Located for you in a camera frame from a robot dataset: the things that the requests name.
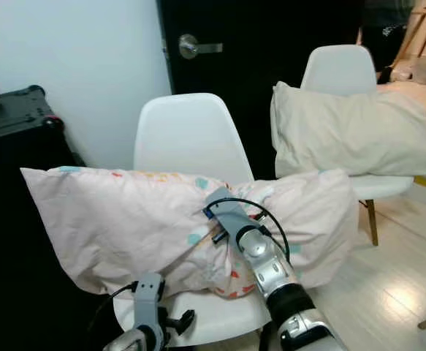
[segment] door handle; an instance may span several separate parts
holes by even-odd
[[[180,55],[187,60],[194,59],[200,53],[222,53],[222,42],[214,44],[198,44],[197,38],[184,34],[178,38]]]

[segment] person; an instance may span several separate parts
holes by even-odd
[[[372,55],[379,84],[389,81],[388,67],[403,43],[413,7],[414,0],[365,0],[361,41]]]

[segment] pillow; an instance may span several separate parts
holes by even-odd
[[[226,186],[223,181],[84,167],[21,172],[62,268],[85,291],[113,293],[148,271],[166,279],[166,297],[210,289],[236,298],[254,287],[253,274],[228,240],[212,242],[219,228],[202,212],[205,198]],[[325,284],[335,275],[358,223],[357,200],[344,172],[254,181],[231,192],[276,216],[304,287]],[[259,213],[243,207],[250,215]],[[282,244],[271,220],[263,224]]]
[[[341,168],[349,175],[426,175],[426,110],[397,92],[349,97],[274,87],[276,176]]]

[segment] white wall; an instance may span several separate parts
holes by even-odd
[[[138,115],[170,94],[155,0],[0,0],[0,92],[39,84],[89,165],[132,168]]]

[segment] black case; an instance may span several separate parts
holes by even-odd
[[[82,350],[104,296],[64,273],[19,167],[76,165],[42,88],[0,95],[0,350]],[[106,308],[90,350],[121,333]]]

